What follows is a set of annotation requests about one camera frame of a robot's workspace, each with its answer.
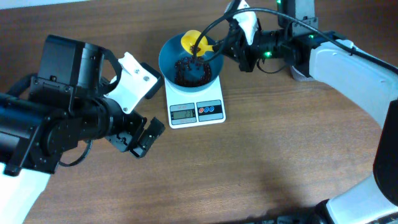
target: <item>blue bowl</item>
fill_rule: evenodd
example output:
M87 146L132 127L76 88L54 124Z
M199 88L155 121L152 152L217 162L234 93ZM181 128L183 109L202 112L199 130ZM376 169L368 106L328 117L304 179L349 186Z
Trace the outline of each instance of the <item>blue bowl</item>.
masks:
M167 79L173 85L173 87L175 87L178 90L189 93L202 91L208 88L220 74L221 70L223 69L224 57L220 55L209 63L212 73L211 80L209 83L198 87L184 87L176 84L175 74L177 72L177 69L175 68L175 63L184 57L192 57L192 55L186 52L184 48L181 46L181 38L183 36L184 34L176 35L175 37L167 41L166 44L162 47L162 50L160 51L159 55L160 71L162 72L164 78ZM209 37L206 38L210 45L215 44L215 41L213 39ZM213 55L214 52L206 52L202 57L204 60L207 60ZM193 69L191 71L188 70L185 71L185 78L187 80L196 81L203 76L203 72L204 72L203 67L200 67L200 69L197 70L195 66L193 66Z

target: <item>green led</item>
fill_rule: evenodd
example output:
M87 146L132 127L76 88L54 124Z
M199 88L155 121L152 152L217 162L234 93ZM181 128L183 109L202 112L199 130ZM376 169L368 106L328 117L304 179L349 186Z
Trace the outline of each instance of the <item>green led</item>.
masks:
M272 53L271 53L271 52L266 52L266 53L264 53L264 55L265 55L266 57L271 57L271 56L272 56Z

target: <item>scale button panel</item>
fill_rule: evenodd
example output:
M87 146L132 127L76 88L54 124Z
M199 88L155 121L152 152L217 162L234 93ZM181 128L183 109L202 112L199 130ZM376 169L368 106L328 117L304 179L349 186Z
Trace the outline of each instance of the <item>scale button panel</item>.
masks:
M221 100L204 101L197 103L199 121L213 121L223 119Z
M170 118L172 120L172 125L195 123L197 121L195 104L186 103L183 105L171 106Z

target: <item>table surface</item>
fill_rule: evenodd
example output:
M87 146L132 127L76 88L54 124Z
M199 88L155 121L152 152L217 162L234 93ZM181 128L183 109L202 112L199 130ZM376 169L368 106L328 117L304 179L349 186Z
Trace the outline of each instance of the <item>table surface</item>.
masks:
M163 44L203 30L229 0L90 1L0 11L0 91L38 71L44 40L57 34L125 51L158 69ZM276 8L275 1L250 0ZM316 2L321 30L337 30L394 65L397 1ZM277 19L259 14L263 29ZM222 38L222 23L210 35ZM282 65L266 62L268 70ZM103 75L112 78L110 65ZM26 223L214 223L274 216L348 190L372 171L381 134L366 113L331 87L300 83L288 70L242 73L226 59L221 72L226 122L173 130L165 90L137 111L167 128L145 158L95 141L86 160L60 167ZM62 161L83 151L67 152Z

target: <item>brown wooden surface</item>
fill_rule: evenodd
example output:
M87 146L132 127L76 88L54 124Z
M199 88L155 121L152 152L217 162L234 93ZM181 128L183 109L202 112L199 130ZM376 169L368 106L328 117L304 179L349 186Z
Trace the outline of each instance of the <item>brown wooden surface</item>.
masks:
M0 11L0 91L37 71L48 34L125 51L158 68L163 44L203 30L229 0L91 1ZM249 1L276 8L274 1ZM316 2L322 30L398 65L396 1ZM274 16L260 14L265 29ZM211 32L226 34L226 24ZM282 65L268 62L268 70ZM113 76L107 66L104 76ZM87 159L59 168L26 223L213 223L275 215L340 194L368 176L381 130L356 105L287 70L241 73L231 60L221 72L227 120L165 133L141 160L96 141ZM167 124L164 88L137 111ZM84 145L62 160L80 156Z

